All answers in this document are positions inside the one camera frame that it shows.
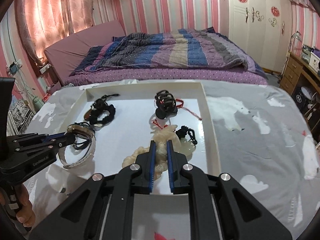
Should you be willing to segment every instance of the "metal screw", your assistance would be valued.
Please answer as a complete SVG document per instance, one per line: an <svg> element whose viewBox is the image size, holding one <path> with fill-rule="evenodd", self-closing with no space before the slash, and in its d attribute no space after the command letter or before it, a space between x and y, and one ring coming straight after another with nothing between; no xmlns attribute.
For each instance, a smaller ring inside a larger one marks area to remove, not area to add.
<svg viewBox="0 0 320 240"><path fill-rule="evenodd" d="M224 181L228 181L231 179L231 176L228 173L221 174L221 179Z"/></svg>
<svg viewBox="0 0 320 240"><path fill-rule="evenodd" d="M131 166L130 166L130 170L132 170L132 171L137 171L137 170L139 170L140 169L140 165L139 164L131 164Z"/></svg>
<svg viewBox="0 0 320 240"><path fill-rule="evenodd" d="M193 166L191 164L185 164L183 165L183 169L186 171L191 171L193 169Z"/></svg>
<svg viewBox="0 0 320 240"><path fill-rule="evenodd" d="M102 179L103 179L103 175L100 174L100 173L96 173L96 174L94 174L94 175L92 176L92 179L93 179L94 181L102 180Z"/></svg>

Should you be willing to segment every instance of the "red string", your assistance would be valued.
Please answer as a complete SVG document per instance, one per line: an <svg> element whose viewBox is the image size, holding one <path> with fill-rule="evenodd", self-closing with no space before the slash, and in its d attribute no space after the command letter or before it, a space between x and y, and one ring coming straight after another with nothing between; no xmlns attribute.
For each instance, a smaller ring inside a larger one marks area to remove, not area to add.
<svg viewBox="0 0 320 240"><path fill-rule="evenodd" d="M162 128L162 127L159 125L157 119L154 119L154 120L152 121L152 123L155 124L156 126L158 126L161 130L162 130L163 128L168 127L168 125L166 124L166 125Z"/></svg>
<svg viewBox="0 0 320 240"><path fill-rule="evenodd" d="M181 108L181 109L187 110L190 114L192 114L193 116L198 118L200 121L202 120L202 118L199 115L197 115L196 113L192 112L190 109L188 109L188 108L183 106L184 101L182 99L176 99L176 101L181 103L180 105L177 105L177 108Z"/></svg>

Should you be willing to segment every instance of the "striped comforter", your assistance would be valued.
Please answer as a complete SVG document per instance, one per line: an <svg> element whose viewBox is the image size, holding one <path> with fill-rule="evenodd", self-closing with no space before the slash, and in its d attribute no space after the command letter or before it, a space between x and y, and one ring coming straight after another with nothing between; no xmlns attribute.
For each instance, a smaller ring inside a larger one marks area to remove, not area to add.
<svg viewBox="0 0 320 240"><path fill-rule="evenodd" d="M239 66L264 74L250 56L223 35L180 29L161 34L132 33L92 47L70 76L124 68L226 70Z"/></svg>

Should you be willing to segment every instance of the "desk drawer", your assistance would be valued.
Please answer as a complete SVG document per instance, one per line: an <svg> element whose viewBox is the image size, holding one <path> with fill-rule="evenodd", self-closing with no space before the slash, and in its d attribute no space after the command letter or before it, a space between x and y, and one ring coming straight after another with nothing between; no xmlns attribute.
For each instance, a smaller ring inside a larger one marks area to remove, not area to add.
<svg viewBox="0 0 320 240"><path fill-rule="evenodd" d="M283 77L281 83L280 83L280 88L282 88L283 90L287 91L287 93L289 95L292 95L293 91L294 91L294 85L292 85L290 83L290 81L286 78Z"/></svg>
<svg viewBox="0 0 320 240"><path fill-rule="evenodd" d="M302 70L302 65L300 65L300 63L296 62L293 58L289 58L288 67L300 76Z"/></svg>
<svg viewBox="0 0 320 240"><path fill-rule="evenodd" d="M289 67L286 68L284 76L289 80L289 82L295 87L298 83L299 76Z"/></svg>

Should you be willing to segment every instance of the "floor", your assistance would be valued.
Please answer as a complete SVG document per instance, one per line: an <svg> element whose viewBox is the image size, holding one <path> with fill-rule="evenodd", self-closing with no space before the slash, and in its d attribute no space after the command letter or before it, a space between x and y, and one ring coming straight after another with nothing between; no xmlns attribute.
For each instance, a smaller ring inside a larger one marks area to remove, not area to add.
<svg viewBox="0 0 320 240"><path fill-rule="evenodd" d="M278 84L278 76L277 75L272 75L269 73L266 73L267 77L268 77L268 84L271 86L275 86L275 87L280 87L280 84Z"/></svg>

